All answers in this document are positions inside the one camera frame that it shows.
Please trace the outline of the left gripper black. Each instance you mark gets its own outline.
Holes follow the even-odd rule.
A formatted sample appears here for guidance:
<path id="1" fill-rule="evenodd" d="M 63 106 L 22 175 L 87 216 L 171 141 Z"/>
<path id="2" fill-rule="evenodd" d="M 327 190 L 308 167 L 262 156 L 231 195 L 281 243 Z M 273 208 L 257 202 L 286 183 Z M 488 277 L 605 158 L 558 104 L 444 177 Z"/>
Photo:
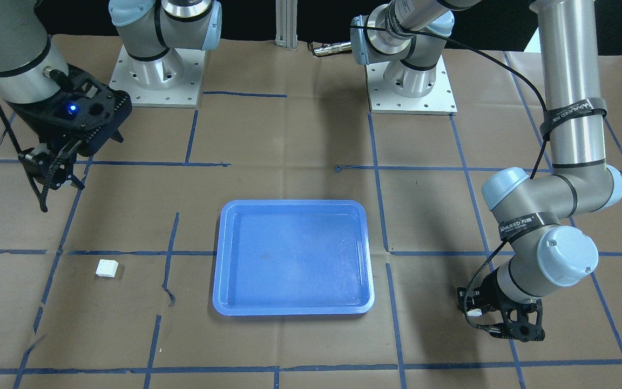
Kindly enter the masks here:
<path id="1" fill-rule="evenodd" d="M 494 338 L 517 339 L 522 342 L 545 339 L 542 303 L 519 303 L 511 300 L 499 286 L 498 270 L 489 273 L 481 286 L 473 290 L 457 288 L 457 307 L 463 313 L 477 308 L 482 313 L 500 312 L 503 321 L 492 325 L 476 324 L 466 317 L 471 327 L 486 331 Z"/>

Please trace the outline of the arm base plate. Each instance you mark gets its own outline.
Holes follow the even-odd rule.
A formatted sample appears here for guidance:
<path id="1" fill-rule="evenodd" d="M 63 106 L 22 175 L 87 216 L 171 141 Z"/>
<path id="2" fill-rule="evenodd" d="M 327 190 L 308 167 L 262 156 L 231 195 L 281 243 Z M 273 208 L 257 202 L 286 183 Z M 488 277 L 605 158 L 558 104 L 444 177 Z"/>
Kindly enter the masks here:
<path id="1" fill-rule="evenodd" d="M 444 59 L 417 71 L 399 60 L 365 66 L 372 113 L 454 115 L 458 112 Z"/>
<path id="2" fill-rule="evenodd" d="M 197 108 L 206 51 L 171 49 L 164 57 L 142 62 L 121 47 L 110 87 L 129 94 L 134 108 Z"/>

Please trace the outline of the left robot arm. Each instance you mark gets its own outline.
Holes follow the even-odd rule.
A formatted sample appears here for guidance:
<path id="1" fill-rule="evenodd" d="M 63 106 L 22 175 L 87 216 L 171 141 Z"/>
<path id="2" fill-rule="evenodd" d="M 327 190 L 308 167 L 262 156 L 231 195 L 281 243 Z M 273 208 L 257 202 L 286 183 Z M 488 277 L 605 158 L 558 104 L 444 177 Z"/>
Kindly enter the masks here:
<path id="1" fill-rule="evenodd" d="M 437 55 L 450 40 L 452 13 L 474 1 L 392 1 L 350 25 L 355 60 L 361 65 L 389 61 L 386 78 L 399 95 L 428 94 Z M 544 145 L 551 147 L 551 174 L 538 177 L 511 167 L 482 185 L 482 196 L 498 222 L 499 239 L 513 258 L 482 280 L 457 290 L 464 316 L 499 312 L 497 324 L 472 323 L 495 338 L 541 341 L 542 298 L 575 285 L 598 264 L 594 241 L 562 219 L 606 209 L 622 198 L 622 177 L 608 165 L 598 73 L 597 26 L 593 1 L 531 1 L 536 13 L 544 71 L 540 99 Z"/>

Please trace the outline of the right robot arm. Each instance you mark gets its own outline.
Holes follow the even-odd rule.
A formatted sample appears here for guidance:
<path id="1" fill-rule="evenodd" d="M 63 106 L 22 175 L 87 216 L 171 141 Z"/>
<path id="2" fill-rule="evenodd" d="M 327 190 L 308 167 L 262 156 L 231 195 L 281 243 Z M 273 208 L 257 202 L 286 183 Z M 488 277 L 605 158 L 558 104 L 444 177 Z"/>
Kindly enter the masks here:
<path id="1" fill-rule="evenodd" d="M 92 157 L 107 140 L 123 142 L 119 126 L 137 97 L 67 63 L 35 14 L 40 1 L 0 1 L 0 98 L 37 134 L 22 150 L 10 133 L 39 207 L 69 183 L 77 157 Z M 110 20 L 129 57 L 129 75 L 143 90 L 168 90 L 187 80 L 179 50 L 213 51 L 221 36 L 217 1 L 110 1 Z"/>

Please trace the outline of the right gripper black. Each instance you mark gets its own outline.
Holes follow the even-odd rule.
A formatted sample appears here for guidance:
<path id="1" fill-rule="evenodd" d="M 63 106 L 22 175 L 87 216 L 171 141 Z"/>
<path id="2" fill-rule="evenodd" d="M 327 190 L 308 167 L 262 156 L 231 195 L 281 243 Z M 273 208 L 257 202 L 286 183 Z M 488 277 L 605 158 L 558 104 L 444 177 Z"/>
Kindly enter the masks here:
<path id="1" fill-rule="evenodd" d="M 47 81 L 54 81 L 59 90 L 36 103 L 13 104 L 17 115 L 32 128 L 43 143 L 51 145 L 55 157 L 55 190 L 72 186 L 83 190 L 85 185 L 74 174 L 77 153 L 92 157 L 111 139 L 123 142 L 119 126 L 131 111 L 130 95 L 114 90 L 91 74 L 69 65 L 69 71 L 45 70 Z M 67 143 L 81 140 L 81 143 Z M 52 158 L 48 149 L 26 149 L 19 152 L 29 183 L 36 194 L 42 212 L 48 212 L 47 192 L 37 184 L 45 185 Z"/>

